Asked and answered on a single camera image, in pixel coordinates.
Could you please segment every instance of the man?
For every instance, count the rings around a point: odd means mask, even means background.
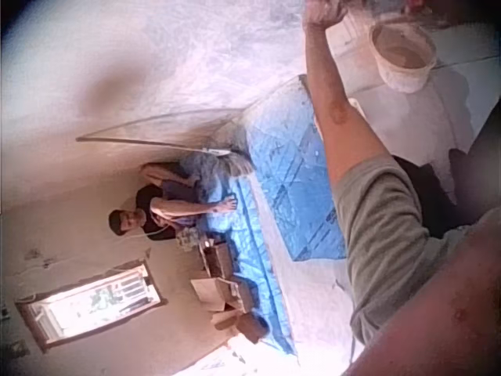
[[[224,213],[236,209],[236,200],[200,204],[196,202],[194,177],[183,178],[171,169],[173,165],[149,163],[141,167],[141,175],[151,184],[138,191],[135,210],[113,210],[108,218],[111,230],[118,236],[139,227],[151,240],[167,240],[185,227],[194,226],[198,215]]]
[[[307,0],[304,29],[308,88],[348,249],[351,327],[367,345],[348,374],[499,371],[501,209],[430,236],[409,177],[344,92],[326,29],[345,13],[335,0]]]

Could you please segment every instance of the gray shirt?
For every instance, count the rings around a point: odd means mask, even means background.
[[[333,193],[355,300],[351,328],[365,344],[437,272],[474,226],[451,230],[442,239],[430,237],[413,185],[390,156],[358,164]],[[481,222],[488,218],[501,219],[500,208]]]

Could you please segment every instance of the white bucket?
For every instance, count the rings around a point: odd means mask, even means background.
[[[369,43],[379,74],[399,92],[417,92],[437,62],[433,41],[419,26],[379,23],[371,27]]]

